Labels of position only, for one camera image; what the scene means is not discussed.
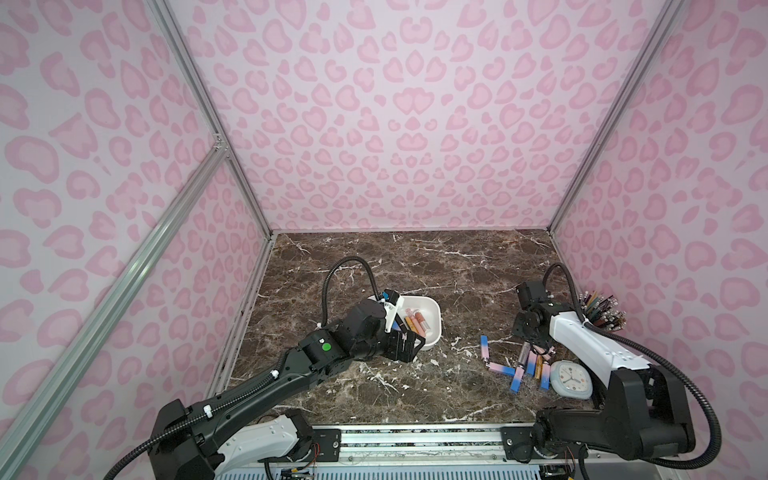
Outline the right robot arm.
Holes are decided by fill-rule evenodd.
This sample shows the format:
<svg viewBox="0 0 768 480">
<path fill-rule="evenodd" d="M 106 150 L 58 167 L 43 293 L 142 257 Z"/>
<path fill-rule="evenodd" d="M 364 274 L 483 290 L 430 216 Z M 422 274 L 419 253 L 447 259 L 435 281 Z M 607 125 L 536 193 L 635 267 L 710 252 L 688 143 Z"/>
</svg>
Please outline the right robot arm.
<svg viewBox="0 0 768 480">
<path fill-rule="evenodd" d="M 652 350 L 589 322 L 575 302 L 552 299 L 544 281 L 516 288 L 520 310 L 513 332 L 532 347 L 561 344 L 579 359 L 590 385 L 550 369 L 561 395 L 580 393 L 591 409 L 537 412 L 530 444 L 543 450 L 581 444 L 673 469 L 695 469 L 716 455 L 721 432 L 703 392 L 679 368 Z"/>
</svg>

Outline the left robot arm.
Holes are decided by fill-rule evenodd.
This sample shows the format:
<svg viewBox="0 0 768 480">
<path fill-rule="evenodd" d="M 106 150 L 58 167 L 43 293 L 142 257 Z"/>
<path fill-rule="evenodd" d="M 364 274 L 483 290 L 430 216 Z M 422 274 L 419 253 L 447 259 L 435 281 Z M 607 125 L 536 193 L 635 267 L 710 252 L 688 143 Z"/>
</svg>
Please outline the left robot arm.
<svg viewBox="0 0 768 480">
<path fill-rule="evenodd" d="M 225 462 L 225 443 L 281 402 L 378 357 L 412 362 L 426 343 L 387 302 L 364 299 L 346 316 L 317 328 L 284 351 L 276 364 L 244 383 L 157 414 L 147 453 L 157 479 L 212 479 Z"/>
</svg>

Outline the gold glitter lipstick tube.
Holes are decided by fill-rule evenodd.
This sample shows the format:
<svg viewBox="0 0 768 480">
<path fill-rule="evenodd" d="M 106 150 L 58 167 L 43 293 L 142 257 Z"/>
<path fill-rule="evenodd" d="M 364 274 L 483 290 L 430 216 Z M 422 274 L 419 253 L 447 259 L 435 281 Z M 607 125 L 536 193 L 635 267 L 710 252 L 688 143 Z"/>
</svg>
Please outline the gold glitter lipstick tube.
<svg viewBox="0 0 768 480">
<path fill-rule="evenodd" d="M 414 323 L 413 323 L 413 321 L 411 320 L 410 317 L 406 316 L 404 318 L 404 322 L 405 322 L 406 326 L 408 327 L 408 329 L 410 331 L 412 331 L 414 333 L 418 333 L 418 330 L 417 330 L 416 326 L 414 325 Z"/>
</svg>

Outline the clear pink lip gloss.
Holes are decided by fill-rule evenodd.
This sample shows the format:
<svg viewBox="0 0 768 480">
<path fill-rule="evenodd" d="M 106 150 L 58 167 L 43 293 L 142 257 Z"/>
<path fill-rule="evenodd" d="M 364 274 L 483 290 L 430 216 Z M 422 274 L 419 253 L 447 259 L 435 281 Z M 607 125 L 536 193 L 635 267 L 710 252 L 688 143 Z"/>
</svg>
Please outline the clear pink lip gloss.
<svg viewBox="0 0 768 480">
<path fill-rule="evenodd" d="M 421 321 L 418 319 L 415 311 L 412 309 L 406 310 L 406 321 L 418 335 L 421 337 L 426 337 L 426 330 L 422 326 Z"/>
</svg>

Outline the white plastic storage box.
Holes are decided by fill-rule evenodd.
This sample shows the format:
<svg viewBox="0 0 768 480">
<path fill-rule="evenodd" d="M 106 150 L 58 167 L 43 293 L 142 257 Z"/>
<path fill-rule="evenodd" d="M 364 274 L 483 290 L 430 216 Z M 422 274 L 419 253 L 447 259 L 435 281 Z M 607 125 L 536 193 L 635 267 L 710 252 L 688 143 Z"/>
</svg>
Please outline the white plastic storage box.
<svg viewBox="0 0 768 480">
<path fill-rule="evenodd" d="M 395 303 L 392 303 L 393 299 L 394 294 L 391 294 L 388 299 L 383 296 L 381 301 L 387 313 L 387 323 L 390 330 L 400 332 L 392 329 L 395 315 L 402 319 L 403 331 L 408 329 L 404 318 L 406 317 L 406 310 L 412 309 L 426 330 L 425 344 L 422 350 L 426 351 L 435 346 L 442 335 L 442 316 L 439 304 L 427 296 L 400 295 Z"/>
</svg>

